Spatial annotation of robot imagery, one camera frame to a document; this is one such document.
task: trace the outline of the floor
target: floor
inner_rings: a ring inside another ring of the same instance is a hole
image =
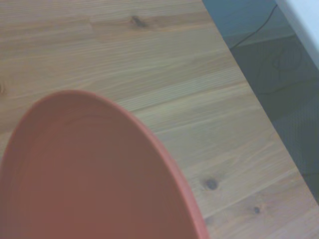
[[[319,70],[296,36],[232,53],[319,201]]]

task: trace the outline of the orange frisbee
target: orange frisbee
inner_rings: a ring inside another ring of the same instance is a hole
[[[208,239],[185,178],[132,114],[80,91],[26,113],[0,169],[1,239]]]

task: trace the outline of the wooden table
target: wooden table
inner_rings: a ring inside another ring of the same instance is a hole
[[[132,111],[176,159],[212,239],[319,237],[319,208],[199,0],[0,0],[0,150],[51,92]]]

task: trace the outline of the cable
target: cable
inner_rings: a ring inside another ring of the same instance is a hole
[[[246,36],[244,39],[240,40],[238,43],[236,43],[235,45],[233,45],[232,47],[230,47],[230,50],[233,50],[234,48],[236,48],[237,46],[239,46],[241,43],[243,43],[244,41],[246,41],[248,38],[252,37],[253,35],[255,35],[257,32],[259,32],[270,20],[270,18],[272,17],[272,15],[274,14],[274,11],[276,10],[276,8],[278,7],[278,5],[276,4],[274,6],[274,8],[272,9],[272,11],[270,12],[267,20],[253,33],[249,34],[248,36]]]
[[[286,67],[284,68],[282,66],[282,56],[284,55],[285,52],[288,52],[289,50],[291,51],[291,49],[285,49],[286,47],[286,43],[283,44],[283,46],[281,47],[281,50],[278,50],[278,48],[276,48],[275,50],[271,51],[262,61],[261,65],[260,65],[260,68],[258,70],[258,73],[256,75],[256,80],[258,81],[259,77],[260,77],[260,74],[261,74],[261,71],[262,71],[262,68],[264,66],[264,64],[267,62],[267,60],[274,54],[274,52],[279,52],[279,54],[273,59],[272,61],[272,66],[277,70],[278,72],[278,81],[281,81],[281,73],[283,72],[291,72],[293,70],[296,70],[300,67],[301,63],[302,63],[302,59],[303,59],[303,54],[302,54],[302,50],[301,50],[301,47],[297,44],[297,43],[294,43],[294,45],[296,46],[296,49],[297,49],[297,52],[298,52],[298,60],[296,61],[295,64],[293,64],[292,66],[290,67]],[[290,88],[291,86],[294,86],[294,85],[298,85],[298,84],[304,84],[304,83],[308,83],[309,81],[301,81],[301,82],[294,82],[294,83],[291,83],[291,84],[288,84],[286,86],[282,86],[282,87],[279,87],[273,91],[269,91],[269,92],[256,92],[256,95],[271,95],[271,94],[274,94],[274,93],[277,93],[279,91],[282,91],[284,89],[287,89],[287,88]]]

